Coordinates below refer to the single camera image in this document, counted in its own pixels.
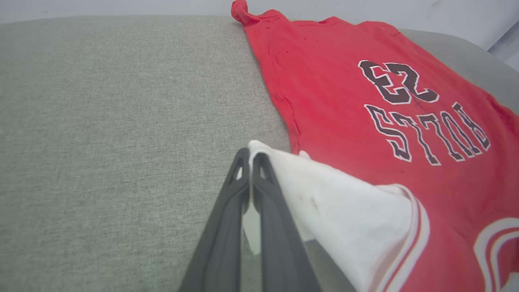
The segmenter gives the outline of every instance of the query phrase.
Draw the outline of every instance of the red tank top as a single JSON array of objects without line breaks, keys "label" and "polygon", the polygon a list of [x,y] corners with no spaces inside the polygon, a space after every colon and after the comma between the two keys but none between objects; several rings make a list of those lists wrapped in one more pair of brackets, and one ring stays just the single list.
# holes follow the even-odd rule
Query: red tank top
[{"label": "red tank top", "polygon": [[427,211],[424,248],[378,290],[499,291],[519,272],[517,115],[386,23],[254,16],[244,0],[231,13],[292,151],[402,184]]}]

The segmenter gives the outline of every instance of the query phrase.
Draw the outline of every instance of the gray fabric surface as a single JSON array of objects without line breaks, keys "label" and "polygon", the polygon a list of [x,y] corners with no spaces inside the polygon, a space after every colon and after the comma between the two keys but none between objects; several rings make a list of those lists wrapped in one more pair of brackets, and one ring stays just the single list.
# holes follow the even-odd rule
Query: gray fabric surface
[{"label": "gray fabric surface", "polygon": [[[517,106],[519,73],[488,53],[404,34]],[[0,290],[176,290],[251,139],[289,150],[231,17],[0,25]]]}]

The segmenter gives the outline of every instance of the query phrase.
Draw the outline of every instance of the white cloth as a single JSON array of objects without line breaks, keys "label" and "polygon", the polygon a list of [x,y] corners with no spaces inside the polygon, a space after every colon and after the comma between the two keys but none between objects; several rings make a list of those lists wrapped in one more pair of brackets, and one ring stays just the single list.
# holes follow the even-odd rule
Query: white cloth
[{"label": "white cloth", "polygon": [[[368,291],[377,269],[409,231],[412,206],[403,191],[376,187],[312,161],[306,153],[293,155],[259,141],[251,141],[249,150],[251,169],[257,153],[268,155],[303,239],[315,237],[357,291]],[[258,249],[249,235],[259,231],[246,221],[251,248]]]}]

